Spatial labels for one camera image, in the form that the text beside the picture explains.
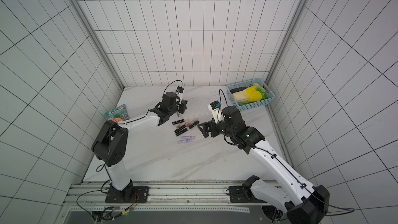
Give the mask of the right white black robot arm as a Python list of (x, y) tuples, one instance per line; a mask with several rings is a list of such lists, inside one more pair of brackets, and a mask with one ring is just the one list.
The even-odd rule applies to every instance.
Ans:
[(257, 176), (251, 176), (244, 183), (244, 193), (255, 200), (271, 204), (287, 215), (292, 224), (318, 224), (329, 211), (330, 193), (323, 186), (314, 186), (296, 172), (275, 152), (265, 136), (256, 128), (245, 124), (235, 106), (221, 107), (218, 101), (208, 105), (213, 118), (200, 123), (202, 135), (215, 138), (222, 135), (236, 146), (254, 157), (279, 183), (272, 186)]

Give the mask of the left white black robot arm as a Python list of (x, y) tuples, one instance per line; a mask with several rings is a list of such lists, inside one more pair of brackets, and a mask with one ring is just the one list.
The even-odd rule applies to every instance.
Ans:
[(146, 203), (149, 187), (135, 187), (127, 173), (124, 156), (127, 140), (148, 129), (163, 125), (176, 113), (183, 114), (187, 109), (187, 102), (182, 98), (183, 87), (175, 92), (165, 92), (162, 101), (147, 114), (136, 119), (115, 122), (106, 121), (97, 135), (91, 150), (96, 158), (103, 161), (104, 168), (110, 179), (110, 186), (106, 193), (106, 203)]

